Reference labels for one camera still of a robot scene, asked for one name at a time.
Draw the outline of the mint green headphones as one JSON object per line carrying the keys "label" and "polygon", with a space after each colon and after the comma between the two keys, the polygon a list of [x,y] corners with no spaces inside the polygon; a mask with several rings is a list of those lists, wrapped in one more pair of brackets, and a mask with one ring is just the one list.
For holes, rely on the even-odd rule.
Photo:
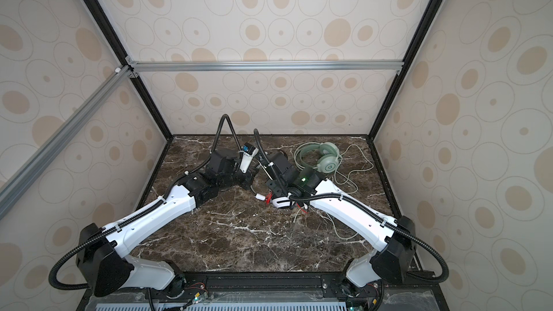
{"label": "mint green headphones", "polygon": [[[304,157],[312,152],[317,152],[320,155],[315,165],[304,161]],[[296,149],[293,157],[299,169],[312,168],[323,174],[330,174],[337,171],[342,161],[339,148],[331,142],[304,143]]]}

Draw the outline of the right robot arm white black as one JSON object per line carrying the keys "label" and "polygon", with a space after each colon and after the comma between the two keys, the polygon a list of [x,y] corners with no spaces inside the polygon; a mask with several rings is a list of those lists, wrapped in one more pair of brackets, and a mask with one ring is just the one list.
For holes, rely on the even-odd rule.
{"label": "right robot arm white black", "polygon": [[[372,251],[346,266],[345,278],[357,288],[383,279],[402,284],[406,277],[438,284],[449,278],[449,267],[442,255],[415,236],[415,226],[408,217],[396,219],[373,210],[348,195],[321,172],[305,167],[298,170],[287,157],[267,155],[258,130],[253,131],[258,158],[269,176],[266,183],[275,207],[297,205],[322,210],[363,237]],[[432,255],[439,263],[439,276],[424,277],[410,271],[417,248]]]}

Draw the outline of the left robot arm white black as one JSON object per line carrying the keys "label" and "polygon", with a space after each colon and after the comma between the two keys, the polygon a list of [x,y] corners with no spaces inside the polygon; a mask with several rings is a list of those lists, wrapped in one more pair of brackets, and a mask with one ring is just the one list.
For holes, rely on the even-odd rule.
{"label": "left robot arm white black", "polygon": [[184,273],[172,262],[139,259],[132,251],[150,235],[234,186],[250,189],[256,169],[251,162],[258,145],[217,149],[222,127],[217,128],[207,159],[175,178],[165,194],[132,214],[81,232],[79,245],[56,262],[48,275],[50,286],[61,291],[90,289],[104,297],[119,289],[155,289],[175,297],[186,283]]}

